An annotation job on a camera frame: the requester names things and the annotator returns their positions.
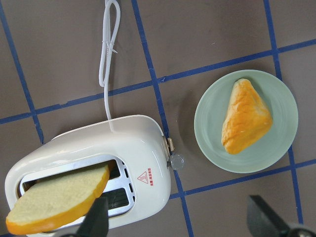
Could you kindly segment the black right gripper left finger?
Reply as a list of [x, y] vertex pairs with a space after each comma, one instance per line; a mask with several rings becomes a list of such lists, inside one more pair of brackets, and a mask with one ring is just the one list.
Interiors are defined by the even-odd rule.
[[84, 221], [76, 231], [76, 237], [106, 237], [109, 231], [108, 200], [97, 198]]

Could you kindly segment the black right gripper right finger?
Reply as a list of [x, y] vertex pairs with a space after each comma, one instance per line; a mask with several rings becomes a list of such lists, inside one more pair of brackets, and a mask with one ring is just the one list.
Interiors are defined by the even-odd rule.
[[253, 237], [293, 237], [290, 226], [259, 195], [247, 199], [247, 227]]

